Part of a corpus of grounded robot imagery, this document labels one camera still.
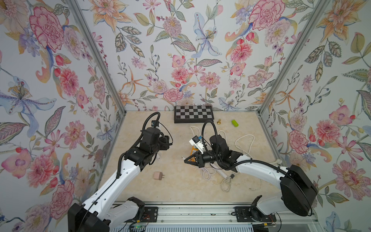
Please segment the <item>orange power strip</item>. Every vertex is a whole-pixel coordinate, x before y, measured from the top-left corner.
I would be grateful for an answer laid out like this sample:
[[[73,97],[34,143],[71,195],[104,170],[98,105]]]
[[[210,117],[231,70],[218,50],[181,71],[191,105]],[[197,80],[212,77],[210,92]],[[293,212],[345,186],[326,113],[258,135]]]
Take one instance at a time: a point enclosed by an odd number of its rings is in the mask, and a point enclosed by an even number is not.
[[[201,154],[203,154],[204,153],[203,145],[194,145],[191,149],[191,155],[193,155],[196,152],[200,152]]]

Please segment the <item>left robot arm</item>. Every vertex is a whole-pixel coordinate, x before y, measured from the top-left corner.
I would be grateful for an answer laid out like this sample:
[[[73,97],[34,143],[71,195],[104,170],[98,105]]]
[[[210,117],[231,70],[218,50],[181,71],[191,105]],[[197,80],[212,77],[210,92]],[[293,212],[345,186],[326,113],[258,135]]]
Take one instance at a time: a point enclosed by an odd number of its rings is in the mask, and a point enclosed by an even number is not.
[[[164,135],[159,128],[142,130],[139,140],[120,155],[117,171],[81,205],[73,204],[68,210],[70,232],[108,232],[126,221],[140,220],[145,203],[136,197],[113,206],[117,198],[147,166],[151,165],[159,151],[173,144],[170,134]]]

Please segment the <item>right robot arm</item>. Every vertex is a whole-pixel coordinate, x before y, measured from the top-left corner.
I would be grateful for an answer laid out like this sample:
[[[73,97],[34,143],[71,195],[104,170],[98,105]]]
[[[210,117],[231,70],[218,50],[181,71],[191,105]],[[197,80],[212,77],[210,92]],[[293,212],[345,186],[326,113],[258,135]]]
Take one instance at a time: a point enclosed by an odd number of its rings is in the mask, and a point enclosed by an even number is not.
[[[208,163],[217,163],[222,170],[254,176],[280,190],[272,196],[259,195],[254,199],[249,208],[254,221],[284,211],[302,217],[313,214],[312,205],[318,191],[300,167],[280,167],[249,158],[229,149],[226,140],[220,135],[212,136],[209,144],[201,136],[194,136],[189,142],[196,151],[184,160],[186,164],[204,168]]]

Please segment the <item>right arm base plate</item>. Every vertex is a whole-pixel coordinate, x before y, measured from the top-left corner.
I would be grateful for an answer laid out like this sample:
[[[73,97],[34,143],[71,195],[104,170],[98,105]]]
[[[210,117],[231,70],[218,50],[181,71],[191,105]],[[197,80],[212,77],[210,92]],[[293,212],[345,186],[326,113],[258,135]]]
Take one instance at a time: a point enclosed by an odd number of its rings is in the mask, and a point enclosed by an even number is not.
[[[236,217],[237,222],[277,222],[274,214],[264,215],[258,209],[250,206],[236,206],[231,215]]]

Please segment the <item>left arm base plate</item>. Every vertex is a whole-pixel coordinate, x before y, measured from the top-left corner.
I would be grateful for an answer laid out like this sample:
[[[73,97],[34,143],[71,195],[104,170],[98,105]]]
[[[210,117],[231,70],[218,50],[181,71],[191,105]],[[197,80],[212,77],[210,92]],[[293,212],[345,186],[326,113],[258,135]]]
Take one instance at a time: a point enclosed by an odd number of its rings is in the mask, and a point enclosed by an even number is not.
[[[144,222],[144,223],[155,223],[158,218],[158,207],[145,206],[141,208],[134,219],[128,219],[126,222]]]

